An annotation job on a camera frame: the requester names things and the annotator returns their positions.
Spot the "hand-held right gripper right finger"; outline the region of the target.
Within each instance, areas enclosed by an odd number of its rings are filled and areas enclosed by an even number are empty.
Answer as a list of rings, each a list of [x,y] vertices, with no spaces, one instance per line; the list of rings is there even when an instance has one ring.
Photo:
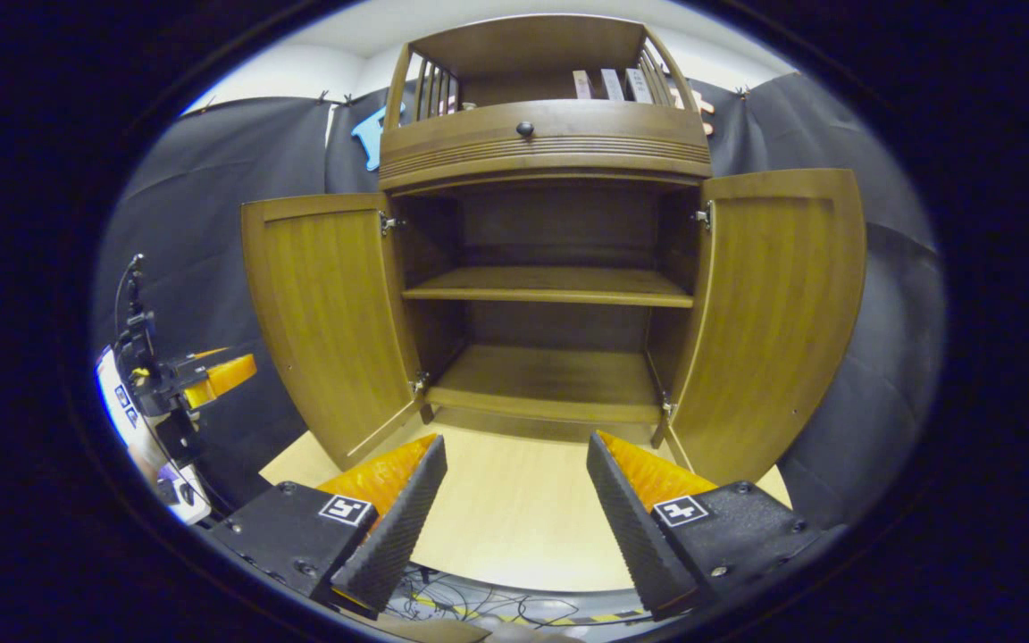
[[[750,604],[828,553],[836,528],[760,486],[717,485],[598,430],[586,461],[642,607],[655,620]]]

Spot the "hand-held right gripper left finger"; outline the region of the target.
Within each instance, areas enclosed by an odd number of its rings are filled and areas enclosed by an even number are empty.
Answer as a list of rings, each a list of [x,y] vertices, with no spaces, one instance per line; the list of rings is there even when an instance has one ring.
[[[315,488],[275,484],[211,537],[278,585],[375,619],[404,577],[446,472],[443,437],[429,434]]]

